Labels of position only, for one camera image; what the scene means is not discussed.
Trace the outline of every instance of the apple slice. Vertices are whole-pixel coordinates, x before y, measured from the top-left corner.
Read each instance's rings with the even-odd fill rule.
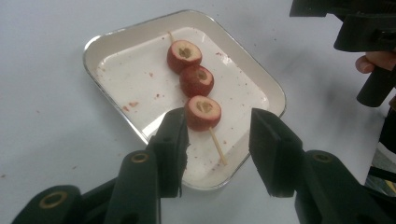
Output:
[[[205,96],[197,95],[186,103],[187,126],[196,132],[204,132],[216,127],[221,118],[220,105]]]
[[[207,96],[213,89],[215,79],[205,67],[195,64],[180,73],[180,88],[188,97]]]
[[[193,64],[200,64],[202,53],[200,49],[187,40],[174,41],[169,47],[166,57],[168,66],[172,71],[180,74],[181,70]]]

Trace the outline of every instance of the white table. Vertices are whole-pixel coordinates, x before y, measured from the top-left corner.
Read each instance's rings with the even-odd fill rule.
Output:
[[[92,37],[181,9],[220,23],[281,85],[282,119],[304,149],[329,151],[364,183],[388,105],[356,101],[361,53],[332,44],[341,22],[290,18],[289,1],[6,1],[0,7],[0,223],[38,192],[84,193],[145,145],[86,74]],[[163,223],[298,223],[294,199],[268,196],[251,159],[224,188],[162,200]]]

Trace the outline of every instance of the wooden skewer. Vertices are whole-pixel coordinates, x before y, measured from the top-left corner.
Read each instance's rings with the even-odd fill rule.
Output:
[[[225,159],[225,157],[221,151],[221,147],[220,147],[218,138],[215,136],[215,133],[213,132],[212,128],[209,128],[209,131],[210,131],[210,134],[212,135],[213,142],[215,142],[216,148],[218,149],[218,153],[220,155],[221,162],[223,163],[223,165],[227,165],[227,160]]]
[[[173,38],[173,35],[170,31],[168,31],[169,36],[171,37],[171,43],[175,42],[175,39]]]

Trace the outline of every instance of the white dish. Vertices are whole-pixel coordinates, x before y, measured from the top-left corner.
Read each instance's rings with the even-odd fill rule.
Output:
[[[194,189],[224,186],[248,158],[252,107],[281,116],[284,92],[276,81],[213,19],[185,10],[94,37],[84,66],[107,99],[147,143],[164,114],[184,106],[178,75],[166,64],[171,40],[187,39],[203,53],[202,66],[215,78],[209,97],[222,109],[214,132],[228,161],[222,165],[210,133],[189,130],[191,145],[183,184]]]

